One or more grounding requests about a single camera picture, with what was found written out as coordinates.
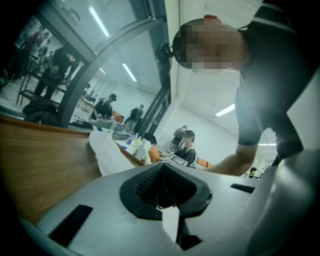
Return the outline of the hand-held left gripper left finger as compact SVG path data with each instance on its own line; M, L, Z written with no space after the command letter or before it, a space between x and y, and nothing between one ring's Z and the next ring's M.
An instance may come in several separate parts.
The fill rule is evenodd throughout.
M37 225L21 218L23 229L50 256L176 256L180 247L160 220L136 217L121 202L120 187L128 179L153 168L145 165L103 176L52 207ZM51 234L67 218L82 224L67 246Z

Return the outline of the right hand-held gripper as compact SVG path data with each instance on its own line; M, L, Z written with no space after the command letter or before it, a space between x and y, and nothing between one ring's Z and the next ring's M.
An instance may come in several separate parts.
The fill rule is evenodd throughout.
M175 165L180 165L183 167L186 167L188 165L188 162L179 156L175 154L170 154L170 155L163 155L162 156L162 161L168 164L175 164Z

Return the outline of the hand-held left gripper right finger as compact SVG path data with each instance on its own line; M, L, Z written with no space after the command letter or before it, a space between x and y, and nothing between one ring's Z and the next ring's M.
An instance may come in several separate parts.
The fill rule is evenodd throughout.
M198 185L205 183L210 190L207 206L193 216L173 219L168 222L176 225L181 232L177 238L187 247L162 245L164 256L246 256L252 224L256 219L253 206L249 203L258 192L258 179L215 174L195 170L181 165L165 163L168 172L166 179L177 187L181 181L175 174Z

